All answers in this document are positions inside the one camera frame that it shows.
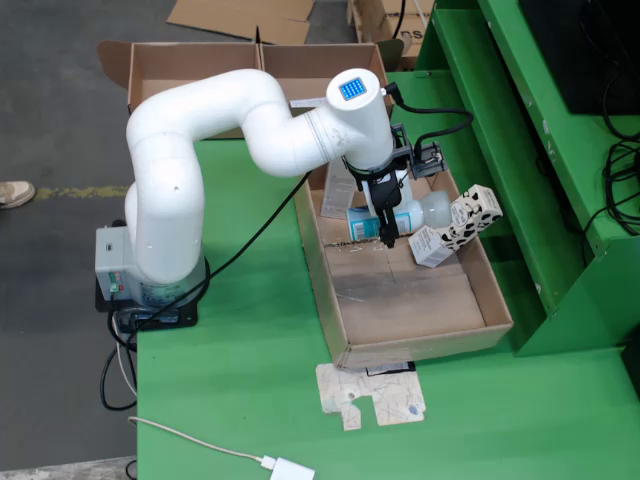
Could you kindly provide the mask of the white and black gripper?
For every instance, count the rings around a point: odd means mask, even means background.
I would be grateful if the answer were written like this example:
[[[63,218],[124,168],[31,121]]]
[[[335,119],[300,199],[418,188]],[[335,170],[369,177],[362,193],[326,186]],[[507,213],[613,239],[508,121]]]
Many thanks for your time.
[[[377,206],[384,208],[378,210],[379,238],[391,249],[399,238],[393,209],[403,210],[413,199],[409,171],[407,169],[394,170],[382,178],[382,183],[376,185],[366,180],[361,180],[360,183],[369,212],[375,213]]]

